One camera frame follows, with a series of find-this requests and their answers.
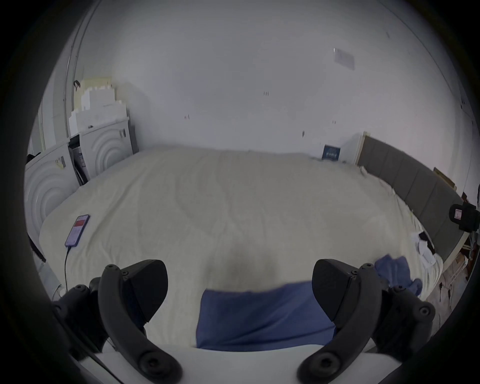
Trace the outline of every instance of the blue towel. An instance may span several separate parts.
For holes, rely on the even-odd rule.
[[[196,335],[198,348],[261,351],[325,345],[334,331],[307,281],[268,292],[206,290]]]
[[[375,262],[375,269],[378,276],[386,278],[391,287],[403,285],[415,296],[420,295],[423,287],[422,282],[420,279],[410,280],[410,268],[405,257],[392,259],[390,255],[385,255]]]

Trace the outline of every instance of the tiled floor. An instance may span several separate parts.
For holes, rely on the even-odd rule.
[[[452,282],[452,276],[458,270],[461,263],[454,261],[440,276],[437,287],[433,290],[427,301],[435,307],[435,318],[433,320],[432,335],[445,323],[446,319],[455,309],[460,297],[467,286],[467,269],[458,274]]]
[[[45,291],[52,300],[58,300],[63,286],[60,284],[57,276],[50,269],[48,263],[43,263],[35,254],[33,255],[36,270],[40,276],[40,280],[45,288]]]

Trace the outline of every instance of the wall pipe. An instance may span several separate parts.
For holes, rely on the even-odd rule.
[[[98,0],[98,2],[96,3],[95,7],[93,8],[93,11],[90,13],[90,17],[88,18],[87,20],[87,23],[85,25],[85,28],[83,30],[83,33],[82,33],[82,37],[80,38],[80,42],[78,44],[78,48],[77,48],[77,53],[75,55],[75,63],[73,65],[73,78],[75,78],[75,71],[77,69],[77,61],[78,61],[78,54],[80,52],[80,46],[82,45],[82,41],[84,39],[84,36],[85,36],[85,32],[88,28],[88,25],[90,24],[90,20],[92,20],[92,17],[96,11],[96,9],[98,8],[98,6],[100,5],[100,3],[102,2],[102,0]],[[67,137],[70,136],[70,133],[69,133],[69,130],[68,130],[68,123],[67,123],[67,81],[68,81],[68,70],[70,68],[70,59],[72,58],[72,53],[73,53],[73,47],[75,46],[75,42],[77,40],[77,37],[78,37],[78,34],[80,32],[80,29],[82,28],[82,25],[84,23],[84,20],[85,18],[87,17],[88,15],[88,11],[87,10],[85,12],[85,14],[83,15],[82,17],[82,20],[80,21],[80,24],[78,25],[78,28],[77,28],[77,31],[75,32],[75,36],[73,38],[73,41],[72,41],[72,47],[70,48],[70,55],[68,55],[68,61],[67,61],[67,68],[65,70],[65,84],[64,84],[64,87],[63,87],[63,111],[64,111],[64,117],[65,117],[65,131],[67,133]],[[72,109],[71,111],[73,111],[73,87],[72,87]]]

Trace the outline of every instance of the mattress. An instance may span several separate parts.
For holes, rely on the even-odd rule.
[[[158,148],[114,165],[44,221],[40,244],[64,282],[65,239],[90,220],[67,262],[68,286],[107,264],[162,260],[168,294],[145,326],[156,344],[195,346],[205,289],[264,291],[308,281],[318,259],[353,266],[405,256],[425,299],[442,271],[420,262],[421,224],[385,182],[364,168],[301,154]]]

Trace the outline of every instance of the headboard panel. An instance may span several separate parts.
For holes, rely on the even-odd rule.
[[[405,201],[445,261],[464,234],[448,218],[452,204],[462,204],[457,193],[437,174],[392,146],[364,136],[357,164],[390,184]]]

